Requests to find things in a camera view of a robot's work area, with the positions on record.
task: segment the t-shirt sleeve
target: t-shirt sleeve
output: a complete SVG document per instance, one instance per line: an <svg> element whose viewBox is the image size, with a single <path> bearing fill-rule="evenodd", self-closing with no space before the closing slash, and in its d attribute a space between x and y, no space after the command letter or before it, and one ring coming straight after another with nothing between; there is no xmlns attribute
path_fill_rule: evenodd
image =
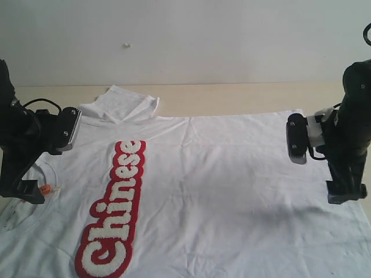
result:
<svg viewBox="0 0 371 278"><path fill-rule="evenodd" d="M81 104L83 116L112 123L136 121L153 117L159 104L158 97L145 96L111 86L105 94L90 104Z"/></svg>

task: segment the red and white lettering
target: red and white lettering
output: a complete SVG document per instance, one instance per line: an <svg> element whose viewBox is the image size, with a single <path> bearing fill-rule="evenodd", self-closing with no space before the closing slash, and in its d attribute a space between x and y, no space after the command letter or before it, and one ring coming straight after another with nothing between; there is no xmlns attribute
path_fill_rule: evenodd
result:
<svg viewBox="0 0 371 278"><path fill-rule="evenodd" d="M120 277L133 253L138 218L144 141L120 141L115 145L111 181L102 199L90 207L98 218L85 227L75 257L80 277Z"/></svg>

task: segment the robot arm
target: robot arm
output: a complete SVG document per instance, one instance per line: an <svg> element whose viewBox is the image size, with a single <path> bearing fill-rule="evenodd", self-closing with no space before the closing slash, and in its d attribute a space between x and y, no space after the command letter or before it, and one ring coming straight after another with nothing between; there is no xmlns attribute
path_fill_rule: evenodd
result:
<svg viewBox="0 0 371 278"><path fill-rule="evenodd" d="M370 29L371 24L363 31L363 37L371 46ZM326 182L331 204L367 196L362 176L371 142L371 60L348 67L343 86L345 96L341 104L307 118L301 114L290 115L286 124L292 162L305 164L307 150L313 159L328 161L332 181ZM324 157L315 157L314 148Z"/></svg>
<svg viewBox="0 0 371 278"><path fill-rule="evenodd" d="M33 112L26 106L36 101L55 105L58 115L47 109ZM43 152L61 155L72 149L79 129L81 112L73 107L61 109L46 99L21 105L9 78L5 61L0 60L0 147L3 150L0 195L16 197L32 204L45 201L36 180L22 177Z"/></svg>

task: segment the white wall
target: white wall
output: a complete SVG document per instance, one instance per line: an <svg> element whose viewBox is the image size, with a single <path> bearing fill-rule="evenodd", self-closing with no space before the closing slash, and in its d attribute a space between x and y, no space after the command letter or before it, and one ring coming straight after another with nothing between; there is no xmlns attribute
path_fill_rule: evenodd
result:
<svg viewBox="0 0 371 278"><path fill-rule="evenodd" d="M1 0L0 57L18 86L337 81L371 58L370 12L370 0Z"/></svg>

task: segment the t-shirt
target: t-shirt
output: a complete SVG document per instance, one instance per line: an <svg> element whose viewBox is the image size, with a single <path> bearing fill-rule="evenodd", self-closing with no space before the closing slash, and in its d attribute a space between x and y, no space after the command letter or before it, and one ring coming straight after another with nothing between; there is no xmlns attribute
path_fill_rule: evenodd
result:
<svg viewBox="0 0 371 278"><path fill-rule="evenodd" d="M297 111L164 118L158 103L113 86L79 107L74 148L27 173L52 186L45 203L0 215L0 277L370 277L359 203L328 204L326 162L288 158Z"/></svg>

